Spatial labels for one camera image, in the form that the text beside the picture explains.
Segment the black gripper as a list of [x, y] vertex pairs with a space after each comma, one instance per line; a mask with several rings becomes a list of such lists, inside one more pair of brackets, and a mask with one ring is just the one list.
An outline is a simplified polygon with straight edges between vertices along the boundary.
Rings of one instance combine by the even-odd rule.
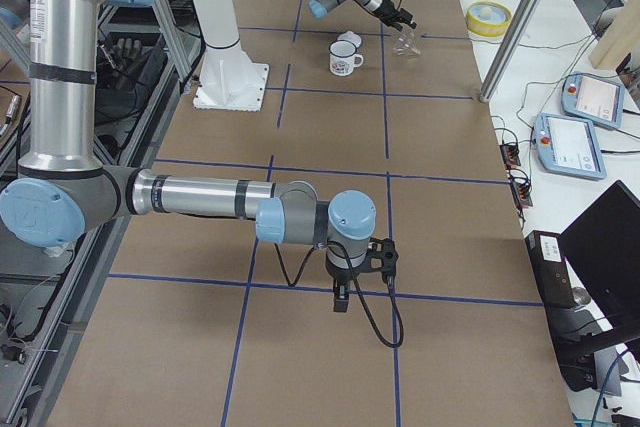
[[349, 307], [349, 288], [355, 274], [348, 267], [340, 267], [327, 261], [327, 272], [333, 278], [333, 311], [346, 313]]
[[382, 0], [380, 6], [374, 11], [374, 16], [382, 23], [388, 23], [397, 31], [402, 31], [404, 26], [416, 28], [417, 23], [413, 20], [413, 15], [404, 8], [396, 9], [391, 0]]

